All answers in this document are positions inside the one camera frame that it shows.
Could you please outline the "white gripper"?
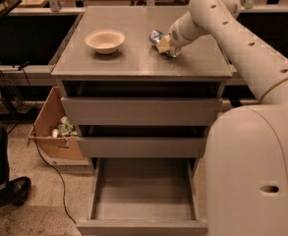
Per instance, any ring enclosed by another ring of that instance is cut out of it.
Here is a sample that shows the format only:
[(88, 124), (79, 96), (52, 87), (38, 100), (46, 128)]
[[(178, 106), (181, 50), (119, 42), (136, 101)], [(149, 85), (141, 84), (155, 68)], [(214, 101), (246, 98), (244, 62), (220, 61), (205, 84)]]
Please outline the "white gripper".
[(156, 49), (159, 53), (169, 51), (171, 49), (171, 41), (177, 48), (181, 48), (193, 42), (193, 30), (189, 25), (176, 22), (170, 27), (169, 34), (170, 36), (164, 35), (157, 41)]

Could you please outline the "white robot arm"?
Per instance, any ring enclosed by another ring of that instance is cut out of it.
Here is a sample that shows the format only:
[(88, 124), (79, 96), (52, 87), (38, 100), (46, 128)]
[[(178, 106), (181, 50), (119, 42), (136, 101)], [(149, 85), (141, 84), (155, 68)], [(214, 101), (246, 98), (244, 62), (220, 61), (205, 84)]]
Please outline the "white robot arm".
[(288, 59), (239, 13), (239, 0), (190, 0), (163, 49), (176, 56), (212, 35), (257, 100), (220, 115), (208, 133), (208, 235), (288, 236)]

